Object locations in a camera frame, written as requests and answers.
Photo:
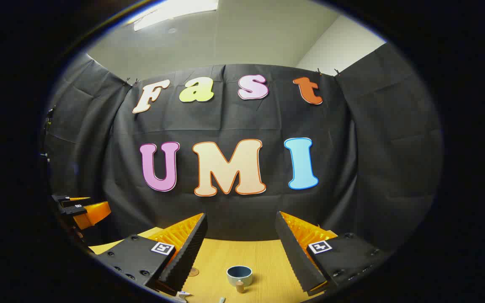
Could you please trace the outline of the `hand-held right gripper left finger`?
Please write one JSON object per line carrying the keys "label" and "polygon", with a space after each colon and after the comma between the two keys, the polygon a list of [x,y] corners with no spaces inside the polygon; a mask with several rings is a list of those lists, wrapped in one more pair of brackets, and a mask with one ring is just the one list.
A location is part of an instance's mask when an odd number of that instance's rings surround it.
{"label": "hand-held right gripper left finger", "polygon": [[208,229],[199,213],[142,237],[130,235],[97,257],[127,279],[175,295],[182,290]]}

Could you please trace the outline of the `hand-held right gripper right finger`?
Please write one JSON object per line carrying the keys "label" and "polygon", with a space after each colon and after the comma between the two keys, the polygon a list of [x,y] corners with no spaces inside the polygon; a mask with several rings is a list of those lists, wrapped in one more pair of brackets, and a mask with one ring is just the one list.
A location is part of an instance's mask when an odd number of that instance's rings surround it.
{"label": "hand-held right gripper right finger", "polygon": [[345,288],[390,257],[390,251],[352,232],[335,234],[285,212],[277,212],[275,228],[302,290],[309,295]]}

